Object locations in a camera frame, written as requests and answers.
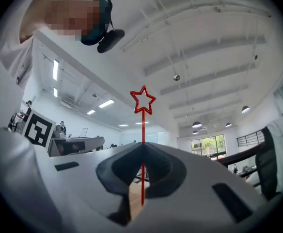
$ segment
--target cap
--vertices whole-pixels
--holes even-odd
[[[88,35],[81,36],[82,44],[95,45],[104,38],[110,23],[111,10],[111,0],[99,0],[99,24],[93,25],[93,30],[89,30]]]

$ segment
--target red star wand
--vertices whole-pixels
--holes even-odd
[[[143,92],[145,92],[147,97],[151,98],[151,101],[149,102],[149,109],[146,108],[146,107],[138,108],[140,102],[139,102],[138,98],[136,97],[136,95],[141,95]],[[147,90],[147,87],[145,85],[142,87],[140,92],[131,91],[130,94],[133,97],[133,99],[136,101],[134,113],[137,114],[138,112],[142,111],[142,143],[145,143],[146,112],[148,114],[152,115],[151,104],[154,102],[154,100],[156,100],[156,98],[148,94],[148,90]],[[144,199],[145,199],[145,165],[143,164],[141,166],[141,205],[143,205]]]

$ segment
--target ceiling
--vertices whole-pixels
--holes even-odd
[[[208,127],[219,124],[220,131],[226,122],[237,125],[246,116],[241,114],[242,106],[253,110],[283,77],[283,22],[269,0],[111,1],[113,24],[126,33],[104,55],[113,63],[110,71],[118,70],[112,87],[102,89],[98,79],[82,75],[65,62],[64,55],[55,55],[43,41],[39,43],[46,90],[52,91],[54,85],[50,60],[60,58],[59,95],[79,111],[87,112],[111,98],[116,101],[91,115],[95,120],[113,127],[139,120],[133,103],[117,96],[128,97],[132,88],[124,77],[130,75],[132,83],[146,84],[156,96],[154,108],[161,106],[160,115],[154,110],[154,124],[169,130],[163,125],[168,118],[165,121],[181,129],[198,120]],[[68,47],[66,51],[77,60],[86,58],[81,51]],[[91,64],[86,68],[111,85],[107,74]],[[180,80],[173,80],[175,75]]]

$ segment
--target white shirt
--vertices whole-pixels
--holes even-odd
[[[20,27],[33,0],[15,0],[0,20],[0,60],[24,90],[32,72],[33,36],[20,43]]]

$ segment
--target red star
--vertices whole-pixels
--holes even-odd
[[[138,106],[140,104],[140,101],[138,100],[136,95],[141,95],[143,92],[145,92],[146,96],[151,99],[151,101],[149,102],[149,109],[147,109],[144,106],[142,108],[138,108]],[[140,92],[138,92],[138,91],[131,91],[130,94],[133,97],[133,99],[136,101],[134,113],[138,113],[140,111],[146,111],[146,112],[148,112],[148,114],[152,115],[151,104],[154,102],[154,100],[156,100],[156,98],[148,94],[147,87],[145,85],[142,87]]]

